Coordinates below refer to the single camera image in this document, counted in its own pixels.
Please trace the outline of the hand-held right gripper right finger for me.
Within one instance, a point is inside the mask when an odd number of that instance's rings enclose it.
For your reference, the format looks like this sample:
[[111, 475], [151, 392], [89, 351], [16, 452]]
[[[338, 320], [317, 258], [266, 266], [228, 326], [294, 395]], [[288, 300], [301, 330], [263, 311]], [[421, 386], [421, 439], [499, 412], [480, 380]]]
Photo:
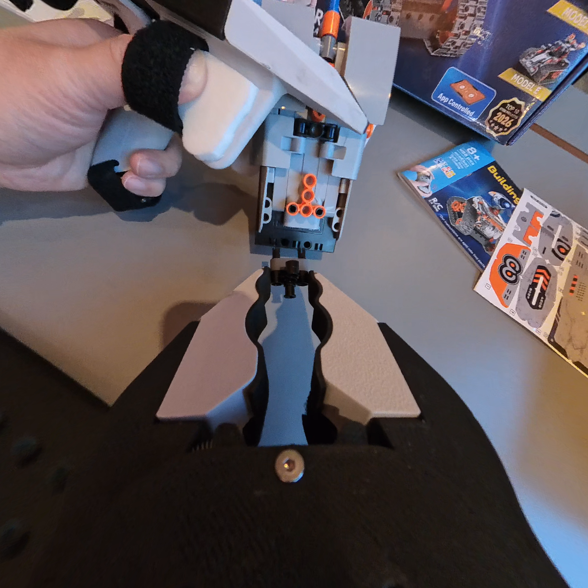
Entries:
[[302, 416], [309, 445], [334, 443], [349, 422], [418, 417], [418, 407], [378, 321], [324, 276], [308, 273], [312, 330], [319, 338]]

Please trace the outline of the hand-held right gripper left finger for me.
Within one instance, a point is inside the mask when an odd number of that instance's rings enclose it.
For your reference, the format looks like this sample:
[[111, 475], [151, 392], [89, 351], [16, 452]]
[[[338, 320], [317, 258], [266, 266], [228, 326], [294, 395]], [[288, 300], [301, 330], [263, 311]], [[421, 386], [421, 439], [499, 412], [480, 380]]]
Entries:
[[254, 272], [205, 313], [156, 414], [159, 420], [232, 423], [258, 445], [269, 384], [259, 337], [267, 325], [270, 270]]

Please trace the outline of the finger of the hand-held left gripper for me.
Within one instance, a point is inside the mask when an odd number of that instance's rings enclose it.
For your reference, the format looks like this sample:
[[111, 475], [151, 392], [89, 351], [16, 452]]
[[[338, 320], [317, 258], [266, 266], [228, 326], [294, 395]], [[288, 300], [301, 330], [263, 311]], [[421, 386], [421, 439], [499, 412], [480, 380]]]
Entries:
[[367, 117], [339, 73], [252, 1], [232, 1], [226, 40], [278, 77], [295, 96], [362, 134]]

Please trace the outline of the grey building block robot model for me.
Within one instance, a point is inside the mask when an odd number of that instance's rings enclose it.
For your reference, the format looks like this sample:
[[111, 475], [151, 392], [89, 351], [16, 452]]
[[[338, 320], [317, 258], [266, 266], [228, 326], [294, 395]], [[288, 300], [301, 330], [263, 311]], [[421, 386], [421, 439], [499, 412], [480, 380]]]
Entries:
[[403, 1], [261, 1], [315, 49], [367, 116], [362, 134], [285, 95], [254, 139], [260, 163], [257, 247], [273, 257], [332, 253], [352, 183], [376, 126], [386, 118], [398, 56]]

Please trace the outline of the small black connector piece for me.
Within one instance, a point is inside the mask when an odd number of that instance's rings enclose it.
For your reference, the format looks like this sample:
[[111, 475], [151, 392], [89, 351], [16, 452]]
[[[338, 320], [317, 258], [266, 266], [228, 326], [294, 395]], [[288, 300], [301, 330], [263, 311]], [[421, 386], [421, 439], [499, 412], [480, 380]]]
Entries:
[[300, 267], [298, 259], [282, 259], [279, 247], [274, 247], [269, 263], [272, 286], [284, 286], [285, 299], [296, 298], [296, 287], [308, 286], [309, 272]]

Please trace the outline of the grey desk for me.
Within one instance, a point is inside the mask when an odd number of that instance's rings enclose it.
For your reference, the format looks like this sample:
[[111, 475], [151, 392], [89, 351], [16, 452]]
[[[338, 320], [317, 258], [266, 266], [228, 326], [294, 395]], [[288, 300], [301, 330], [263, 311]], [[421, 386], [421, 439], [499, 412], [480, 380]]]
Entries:
[[303, 446], [308, 287], [268, 299], [261, 444], [155, 412], [205, 311], [266, 265], [257, 180], [187, 157], [156, 207], [1, 191], [2, 330], [107, 405], [31, 587], [587, 587], [587, 378], [473, 285], [396, 172], [472, 138], [399, 91], [334, 254], [418, 417]]

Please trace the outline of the person's left hand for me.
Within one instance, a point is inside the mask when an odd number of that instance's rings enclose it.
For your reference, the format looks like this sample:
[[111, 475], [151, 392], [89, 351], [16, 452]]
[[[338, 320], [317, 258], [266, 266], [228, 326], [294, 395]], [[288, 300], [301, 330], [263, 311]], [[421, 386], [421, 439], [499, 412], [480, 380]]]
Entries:
[[125, 103], [129, 34], [92, 19], [1, 30], [1, 187], [68, 192], [87, 187], [95, 143]]

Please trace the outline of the blue instruction booklet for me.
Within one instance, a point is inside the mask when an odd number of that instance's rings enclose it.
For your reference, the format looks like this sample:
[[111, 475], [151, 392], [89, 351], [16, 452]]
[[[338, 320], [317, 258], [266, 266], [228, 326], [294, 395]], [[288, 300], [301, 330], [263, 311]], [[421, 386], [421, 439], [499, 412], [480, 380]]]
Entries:
[[484, 270], [522, 195], [491, 153], [470, 141], [398, 177]]

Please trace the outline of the robot sticker sheet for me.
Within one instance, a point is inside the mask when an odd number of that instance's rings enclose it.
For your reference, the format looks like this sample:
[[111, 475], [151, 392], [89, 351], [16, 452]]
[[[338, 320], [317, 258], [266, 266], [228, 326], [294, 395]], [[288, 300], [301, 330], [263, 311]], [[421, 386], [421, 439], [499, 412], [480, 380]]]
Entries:
[[474, 291], [587, 374], [587, 229], [525, 189]]

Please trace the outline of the blue robot kit box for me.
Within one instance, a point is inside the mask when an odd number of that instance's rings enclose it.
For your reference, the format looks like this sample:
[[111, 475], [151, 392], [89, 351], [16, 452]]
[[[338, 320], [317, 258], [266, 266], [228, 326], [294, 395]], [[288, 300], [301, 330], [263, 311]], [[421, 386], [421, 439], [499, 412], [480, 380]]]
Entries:
[[587, 1], [340, 1], [401, 30], [394, 87], [503, 145], [587, 69]]

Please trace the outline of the dark studded edge strip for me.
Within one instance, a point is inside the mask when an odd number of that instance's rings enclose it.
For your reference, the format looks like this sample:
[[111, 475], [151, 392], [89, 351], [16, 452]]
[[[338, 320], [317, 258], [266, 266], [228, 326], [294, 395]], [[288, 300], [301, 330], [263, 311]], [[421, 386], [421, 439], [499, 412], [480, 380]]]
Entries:
[[26, 587], [107, 405], [1, 331], [1, 587]]

